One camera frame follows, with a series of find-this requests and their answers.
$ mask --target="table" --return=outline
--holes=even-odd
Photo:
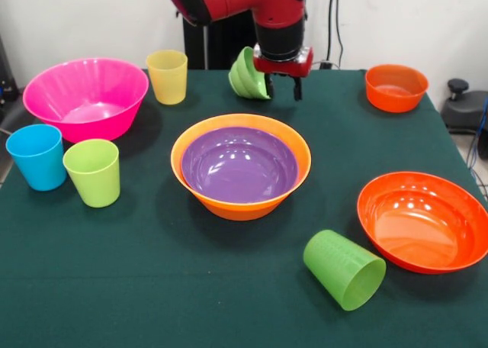
[[[417,275],[388,263],[377,294],[345,312],[302,261],[331,228],[377,253],[359,224],[362,186],[385,172],[443,176],[479,189],[429,98],[406,114],[369,105],[363,71],[312,72],[303,101],[274,79],[273,101],[235,97],[226,72],[190,71],[180,105],[149,92],[120,147],[122,194],[83,205],[70,181],[30,190],[17,168],[0,189],[0,346],[471,347],[488,344],[488,263]],[[284,121],[310,145],[308,180],[269,216],[213,216],[175,179],[172,144],[210,116]]]

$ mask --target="orange bowl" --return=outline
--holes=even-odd
[[[429,88],[429,81],[421,72],[395,64],[373,67],[364,79],[369,102],[390,113],[413,110]]]
[[[223,127],[250,127],[265,131],[283,141],[295,155],[298,177],[294,186],[276,198],[257,203],[229,203],[208,198],[192,189],[181,171],[181,159],[194,140],[203,134]],[[232,221],[249,221],[272,212],[287,196],[294,192],[307,178],[312,165],[312,156],[307,142],[291,127],[268,117],[253,114],[227,114],[209,118],[188,128],[175,142],[171,151],[171,167],[178,181],[189,190],[212,213]]]
[[[373,179],[359,195],[358,215],[380,253],[413,272],[454,272],[488,252],[485,208],[437,176],[392,172]]]

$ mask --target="white wall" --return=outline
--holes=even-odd
[[[66,60],[110,56],[144,66],[148,53],[184,49],[170,0],[0,0],[0,34],[25,85]]]
[[[328,0],[307,0],[307,43],[326,56]],[[486,0],[341,0],[343,68],[403,63],[424,72],[442,104],[453,76],[488,89]],[[0,0],[0,31],[20,85],[81,56],[144,65],[160,48],[184,49],[181,18],[169,0]],[[338,57],[334,42],[332,59]]]
[[[317,59],[325,58],[328,0],[307,0],[306,30]],[[340,29],[345,69],[401,63],[423,72],[439,108],[447,81],[466,79],[488,90],[488,3],[486,0],[341,0]],[[337,60],[339,45],[333,41]]]

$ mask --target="tipped-over green cup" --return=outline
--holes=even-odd
[[[75,144],[64,154],[63,164],[86,205],[106,207],[119,198],[119,149],[109,140]]]
[[[241,82],[239,75],[237,74],[237,69],[231,69],[229,72],[229,82],[230,87],[236,93],[236,95],[241,96],[243,98],[252,98],[251,94],[249,94]]]
[[[238,95],[241,92],[238,87],[240,84],[251,98],[270,99],[266,89],[265,74],[254,67],[251,47],[245,47],[241,50],[230,73],[232,85],[237,89]]]
[[[346,311],[365,304],[380,287],[387,264],[332,230],[323,230],[308,242],[303,261]]]

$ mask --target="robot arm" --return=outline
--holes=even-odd
[[[308,76],[313,51],[303,47],[305,0],[172,0],[185,19],[205,26],[251,10],[258,43],[254,64],[269,75],[278,73],[295,80],[295,98],[301,99],[300,78]]]

